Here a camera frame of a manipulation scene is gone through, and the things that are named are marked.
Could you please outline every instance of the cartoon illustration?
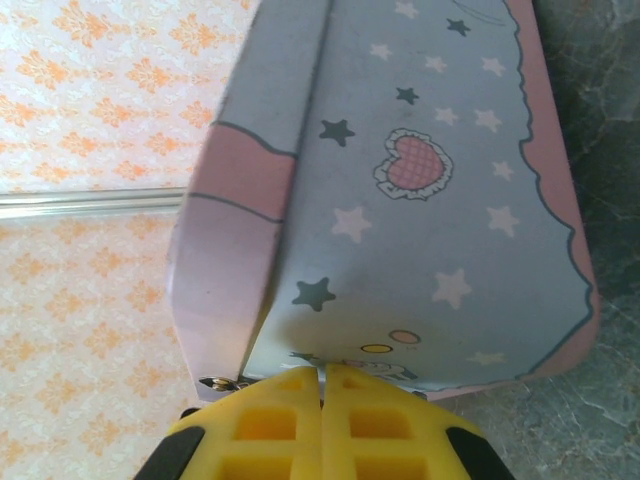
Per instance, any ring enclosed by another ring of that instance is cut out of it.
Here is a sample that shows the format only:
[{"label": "cartoon illustration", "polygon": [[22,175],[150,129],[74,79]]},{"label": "cartoon illustration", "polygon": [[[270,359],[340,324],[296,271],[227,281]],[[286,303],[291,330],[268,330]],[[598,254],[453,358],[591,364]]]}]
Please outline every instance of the cartoon illustration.
[{"label": "cartoon illustration", "polygon": [[358,368],[374,377],[384,378],[392,382],[408,382],[418,378],[417,375],[400,365],[381,362],[361,362],[358,360],[343,360],[342,363],[350,367]]},{"label": "cartoon illustration", "polygon": [[391,132],[385,147],[391,156],[373,176],[378,188],[394,200],[427,200],[451,179],[453,162],[429,135],[398,128]]},{"label": "cartoon illustration", "polygon": [[[416,345],[422,342],[418,334],[409,330],[392,330],[389,332],[389,338],[405,345]],[[370,343],[360,347],[360,350],[365,353],[389,353],[393,351],[393,347],[384,343]]]}]

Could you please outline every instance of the dark gray star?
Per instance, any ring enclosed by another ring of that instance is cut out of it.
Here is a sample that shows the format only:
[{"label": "dark gray star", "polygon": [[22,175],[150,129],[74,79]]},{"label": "dark gray star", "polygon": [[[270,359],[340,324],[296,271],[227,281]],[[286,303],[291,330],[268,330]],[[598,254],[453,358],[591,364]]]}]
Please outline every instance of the dark gray star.
[{"label": "dark gray star", "polygon": [[450,18],[447,18],[447,22],[449,22],[447,30],[458,32],[463,37],[466,37],[467,32],[471,31],[471,29],[464,24],[464,20],[451,20]]},{"label": "dark gray star", "polygon": [[337,123],[322,120],[324,132],[320,134],[320,138],[333,138],[341,147],[347,146],[347,137],[355,136],[355,133],[347,128],[347,121],[340,120]]},{"label": "dark gray star", "polygon": [[300,295],[292,300],[294,305],[309,305],[315,312],[321,312],[324,302],[335,300],[336,296],[328,290],[329,279],[324,277],[318,283],[298,282]]},{"label": "dark gray star", "polygon": [[311,360],[318,360],[318,357],[316,357],[313,353],[291,352],[289,356],[293,358],[301,358],[306,362],[311,362]]},{"label": "dark gray star", "polygon": [[415,99],[420,98],[418,95],[416,95],[413,92],[413,88],[397,88],[396,87],[396,90],[398,90],[398,96],[396,97],[396,99],[406,100],[409,105],[413,105],[415,103]]}]

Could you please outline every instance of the pink heart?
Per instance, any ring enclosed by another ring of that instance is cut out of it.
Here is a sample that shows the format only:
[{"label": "pink heart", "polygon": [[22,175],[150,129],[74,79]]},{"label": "pink heart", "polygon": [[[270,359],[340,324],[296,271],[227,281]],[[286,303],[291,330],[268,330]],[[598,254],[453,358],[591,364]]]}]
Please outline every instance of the pink heart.
[{"label": "pink heart", "polygon": [[419,190],[437,182],[445,165],[427,142],[418,137],[404,136],[396,140],[397,160],[389,168],[389,182],[406,190]]}]

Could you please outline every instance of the orange patterned wallpaper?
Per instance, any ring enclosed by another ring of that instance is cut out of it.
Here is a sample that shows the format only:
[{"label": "orange patterned wallpaper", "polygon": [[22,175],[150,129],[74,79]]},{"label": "orange patterned wallpaper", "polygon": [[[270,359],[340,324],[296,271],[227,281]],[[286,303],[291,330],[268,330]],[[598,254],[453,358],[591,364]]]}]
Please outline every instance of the orange patterned wallpaper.
[{"label": "orange patterned wallpaper", "polygon": [[0,479],[131,478],[199,405],[164,298],[174,222],[0,225]]},{"label": "orange patterned wallpaper", "polygon": [[258,3],[0,3],[0,194],[186,185]]}]

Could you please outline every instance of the white star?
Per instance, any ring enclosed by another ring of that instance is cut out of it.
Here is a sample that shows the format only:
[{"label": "white star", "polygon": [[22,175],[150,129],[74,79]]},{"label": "white star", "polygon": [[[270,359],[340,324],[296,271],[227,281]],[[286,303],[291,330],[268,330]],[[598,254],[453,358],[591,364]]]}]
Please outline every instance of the white star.
[{"label": "white star", "polygon": [[414,7],[413,3],[411,2],[409,3],[396,2],[396,13],[406,15],[411,20],[413,20],[414,18],[416,18],[416,15],[420,12],[416,10],[416,7]]},{"label": "white star", "polygon": [[393,55],[393,52],[389,50],[388,45],[374,45],[371,44],[371,55],[380,57],[383,60],[389,60],[389,55]]},{"label": "white star", "polygon": [[500,60],[498,60],[497,58],[484,58],[482,57],[482,69],[483,70],[488,70],[491,71],[493,73],[495,73],[497,76],[501,77],[502,74],[504,73],[504,71],[506,70],[506,68],[504,68],[501,64],[500,64]]},{"label": "white star", "polygon": [[489,228],[491,230],[502,230],[509,237],[513,238],[515,232],[513,231],[514,225],[518,225],[520,220],[511,215],[509,207],[502,208],[487,208],[489,215],[491,215],[491,222]]},{"label": "white star", "polygon": [[493,162],[493,175],[496,177],[502,177],[507,182],[510,182],[511,175],[513,175],[513,170],[509,168],[509,164],[507,162],[501,162],[501,163]]},{"label": "white star", "polygon": [[458,120],[458,117],[453,110],[450,108],[436,108],[436,120],[439,122],[448,123],[450,126],[453,126],[453,122]]},{"label": "white star", "polygon": [[473,357],[467,358],[469,362],[476,362],[486,367],[487,365],[491,365],[494,363],[504,363],[504,353],[482,353],[476,352]]},{"label": "white star", "polygon": [[331,229],[331,233],[334,235],[345,233],[351,237],[354,243],[360,243],[362,231],[371,228],[371,222],[362,218],[362,207],[356,207],[350,212],[336,208],[333,213],[338,221]]},{"label": "white star", "polygon": [[458,269],[453,275],[446,273],[436,273],[438,281],[438,290],[433,294],[431,299],[434,302],[445,300],[449,302],[451,308],[458,310],[462,304],[462,297],[468,295],[473,290],[467,282],[464,281],[464,270]]},{"label": "white star", "polygon": [[438,73],[444,73],[447,64],[440,57],[427,57],[427,68],[433,68]]},{"label": "white star", "polygon": [[493,110],[485,110],[484,112],[476,110],[475,112],[478,116],[476,125],[487,127],[493,133],[498,133],[498,125],[502,125],[502,121],[498,117],[496,117],[496,114],[493,113]]}]

